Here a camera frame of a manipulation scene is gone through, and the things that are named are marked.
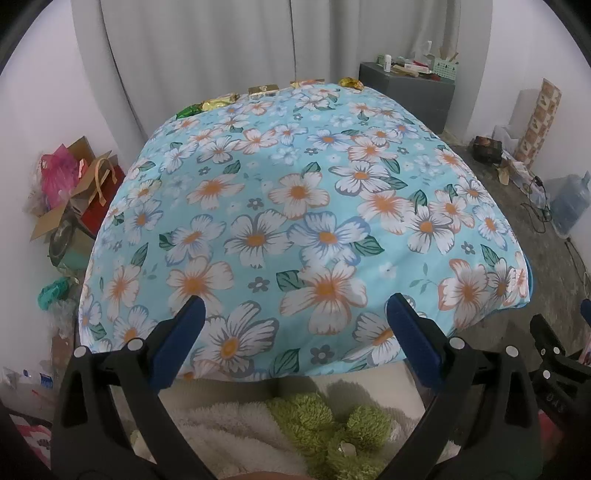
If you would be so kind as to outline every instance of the large plastic water bottle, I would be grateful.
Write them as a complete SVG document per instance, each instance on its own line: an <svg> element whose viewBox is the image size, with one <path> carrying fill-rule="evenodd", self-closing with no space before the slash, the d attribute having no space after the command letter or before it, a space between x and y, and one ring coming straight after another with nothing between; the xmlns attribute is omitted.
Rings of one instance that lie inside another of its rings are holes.
<svg viewBox="0 0 591 480"><path fill-rule="evenodd" d="M568 175L548 182L552 226L560 238L567 238L571 229L591 205L589 193L591 174L587 171L583 178Z"/></svg>

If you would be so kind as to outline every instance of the green plush toy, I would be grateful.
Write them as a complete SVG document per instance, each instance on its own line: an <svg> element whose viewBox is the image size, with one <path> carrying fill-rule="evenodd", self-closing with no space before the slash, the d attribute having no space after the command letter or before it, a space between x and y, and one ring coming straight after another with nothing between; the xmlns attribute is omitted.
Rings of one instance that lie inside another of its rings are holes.
<svg viewBox="0 0 591 480"><path fill-rule="evenodd" d="M384 469L377 452L391 432L390 417L377 407L353 410L338 423L318 394L273 398L267 406L281 431L304 456L318 480L374 480Z"/></svg>

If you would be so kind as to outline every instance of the pink plastic bag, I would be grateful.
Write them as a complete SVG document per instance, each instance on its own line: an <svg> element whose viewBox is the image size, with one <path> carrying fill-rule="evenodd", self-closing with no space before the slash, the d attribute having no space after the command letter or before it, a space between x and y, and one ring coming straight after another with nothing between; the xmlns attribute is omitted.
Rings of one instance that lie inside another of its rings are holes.
<svg viewBox="0 0 591 480"><path fill-rule="evenodd" d="M78 184L78 162L62 144L53 154L41 157L41 189L50 208L70 198Z"/></svg>

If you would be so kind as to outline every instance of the gray cabinet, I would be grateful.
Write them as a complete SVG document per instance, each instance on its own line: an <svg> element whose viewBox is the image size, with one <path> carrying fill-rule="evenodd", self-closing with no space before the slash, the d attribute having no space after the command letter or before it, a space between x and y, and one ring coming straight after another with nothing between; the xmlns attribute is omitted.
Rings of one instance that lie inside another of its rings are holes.
<svg viewBox="0 0 591 480"><path fill-rule="evenodd" d="M396 100L436 134L443 132L455 90L453 83L387 73L370 61L359 66L359 80Z"/></svg>

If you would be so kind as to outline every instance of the silver screw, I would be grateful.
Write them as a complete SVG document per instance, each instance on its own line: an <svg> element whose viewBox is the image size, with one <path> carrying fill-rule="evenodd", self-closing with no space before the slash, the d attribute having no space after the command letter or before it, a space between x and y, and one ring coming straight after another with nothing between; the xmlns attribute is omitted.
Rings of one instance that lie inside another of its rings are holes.
<svg viewBox="0 0 591 480"><path fill-rule="evenodd" d="M466 342L459 337L452 337L449 339L449 345L456 350L462 350L466 346Z"/></svg>
<svg viewBox="0 0 591 480"><path fill-rule="evenodd" d="M127 348L135 352L144 346L144 341L141 338L133 338L127 342Z"/></svg>
<svg viewBox="0 0 591 480"><path fill-rule="evenodd" d="M74 356L76 358L80 358L81 356L84 356L86 353L86 347L80 345L76 350L74 350Z"/></svg>
<svg viewBox="0 0 591 480"><path fill-rule="evenodd" d="M507 348L505 348L505 352L507 352L507 355L512 356L513 358L519 355L519 350L513 345L508 345Z"/></svg>

